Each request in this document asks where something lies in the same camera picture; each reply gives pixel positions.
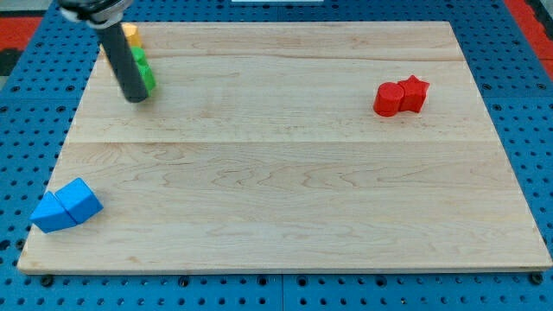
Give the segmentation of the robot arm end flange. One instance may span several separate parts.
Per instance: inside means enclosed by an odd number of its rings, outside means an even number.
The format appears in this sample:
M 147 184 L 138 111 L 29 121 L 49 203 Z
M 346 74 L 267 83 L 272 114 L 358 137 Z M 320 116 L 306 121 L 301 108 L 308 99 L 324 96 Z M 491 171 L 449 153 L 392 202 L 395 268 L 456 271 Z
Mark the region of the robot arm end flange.
M 57 0 L 67 20 L 86 22 L 93 29 L 106 29 L 121 22 L 132 3 L 132 0 Z

